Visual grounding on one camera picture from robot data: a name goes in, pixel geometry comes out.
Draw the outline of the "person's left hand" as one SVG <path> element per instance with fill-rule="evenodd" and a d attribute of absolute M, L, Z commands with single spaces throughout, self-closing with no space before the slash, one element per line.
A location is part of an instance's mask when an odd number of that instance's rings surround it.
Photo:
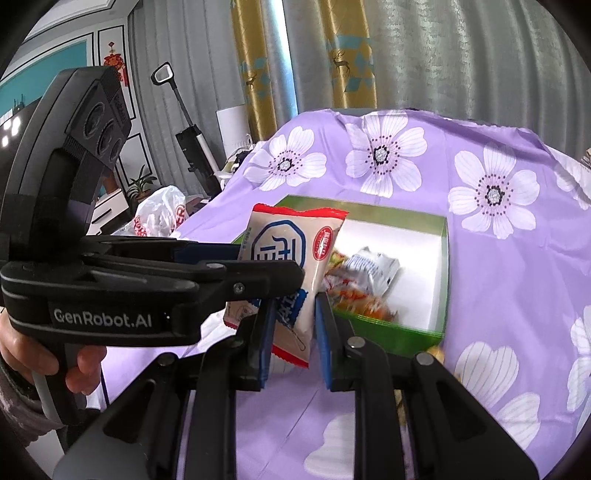
<path fill-rule="evenodd" d="M 104 346 L 82 347 L 76 364 L 66 374 L 67 388 L 73 393 L 90 395 L 100 383 L 101 363 L 106 354 Z M 1 312 L 1 355 L 12 370 L 30 383 L 33 382 L 33 373 L 55 375 L 59 370 L 55 356 L 33 338 L 16 331 L 5 310 Z"/>

